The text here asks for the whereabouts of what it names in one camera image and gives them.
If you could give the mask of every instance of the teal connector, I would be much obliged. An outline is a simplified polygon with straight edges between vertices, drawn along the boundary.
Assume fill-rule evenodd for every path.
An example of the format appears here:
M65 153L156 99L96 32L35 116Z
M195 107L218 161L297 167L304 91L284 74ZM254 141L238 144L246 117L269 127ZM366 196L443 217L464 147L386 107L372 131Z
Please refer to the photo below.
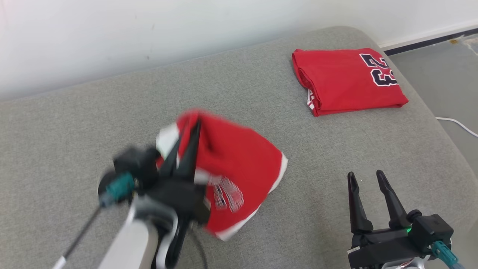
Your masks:
M451 252L451 250L442 242L436 241L433 243L432 252L435 257L442 260L450 269L465 269L463 265L458 263L458 257Z
M99 197L99 204L108 207L130 195L134 190L134 179L130 173L121 174L106 187L106 192Z

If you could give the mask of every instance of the black knob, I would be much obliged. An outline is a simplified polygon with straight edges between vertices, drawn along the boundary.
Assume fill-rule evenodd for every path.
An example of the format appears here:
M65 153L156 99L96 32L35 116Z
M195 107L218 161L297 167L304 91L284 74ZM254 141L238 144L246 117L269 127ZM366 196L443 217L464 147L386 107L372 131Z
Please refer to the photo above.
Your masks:
M418 217L418 216L421 216L422 213L420 212L420 210L418 209L413 209L412 211L410 211L408 214L407 214L407 221L410 222L410 223L413 223L413 220Z

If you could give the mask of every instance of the black cable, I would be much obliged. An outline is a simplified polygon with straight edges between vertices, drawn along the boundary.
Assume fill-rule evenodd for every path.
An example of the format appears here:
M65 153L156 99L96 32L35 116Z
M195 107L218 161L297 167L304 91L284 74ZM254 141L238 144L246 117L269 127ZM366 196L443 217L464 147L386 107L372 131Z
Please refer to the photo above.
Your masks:
M206 253L204 252L203 245L201 244L201 242L197 238L196 232L193 230L192 227L191 227L190 231L191 231L191 235L193 237L193 241L196 244L196 247L201 254L201 258L203 259L203 267L204 267L204 269L207 269Z
M95 212L93 213L93 215L91 215L90 219L88 220L88 222L85 224L85 226L83 226L83 228L81 229L80 233L78 234L78 236L76 237L76 239L73 241L73 243L70 245L70 247L68 248L68 250L65 252L65 254L63 254L63 257L65 259L68 259L68 256L70 256L70 254L73 252L73 250L76 248L76 246L78 245L78 243L80 242L81 238L85 235L85 233L87 232L88 228L91 226L91 224L94 222L94 220L96 219L96 217L98 216L99 212L101 211L101 206L98 206L98 208L95 210Z

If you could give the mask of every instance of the red cloth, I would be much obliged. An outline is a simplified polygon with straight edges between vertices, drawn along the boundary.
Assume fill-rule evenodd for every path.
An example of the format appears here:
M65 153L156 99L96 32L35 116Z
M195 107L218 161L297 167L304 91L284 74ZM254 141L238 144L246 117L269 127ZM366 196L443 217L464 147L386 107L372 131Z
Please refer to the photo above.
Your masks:
M287 167L287 159L271 142L254 130L201 111L188 111L160 131L156 146L166 157L182 133L181 157L190 130L201 119L196 163L196 184L207 184L211 215L206 229L227 240L258 210L275 189Z
M316 117L408 102L385 59L371 48L297 49L292 61L297 79L309 89L307 105Z

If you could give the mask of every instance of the black baseboard strip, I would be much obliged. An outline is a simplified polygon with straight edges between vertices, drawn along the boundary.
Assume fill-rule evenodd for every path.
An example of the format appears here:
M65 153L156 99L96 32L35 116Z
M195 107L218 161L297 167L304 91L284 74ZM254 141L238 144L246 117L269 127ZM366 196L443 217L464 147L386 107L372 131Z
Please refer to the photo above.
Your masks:
M462 35L468 36L468 35L472 35L472 34L478 34L478 28L477 28L477 29L468 30L468 31L464 31L464 32L459 32L459 33L456 33L456 34L450 34L450 35L438 37L438 38L431 39L431 40L426 40L426 41L418 42L418 43L415 43L415 44L406 45L406 46L403 46L403 47L398 47L398 48L394 48L394 49L389 49L389 50L386 50L386 51L385 51L385 54L386 54L387 56L390 56L390 55L402 53L402 52L405 52L405 51L409 51L409 50L414 50L414 49L417 49L417 48L422 48L422 47L430 46L430 45L437 44L437 43L440 43L440 42L443 42L443 41L447 41L447 40L450 40L450 39L458 38L458 37L461 37Z

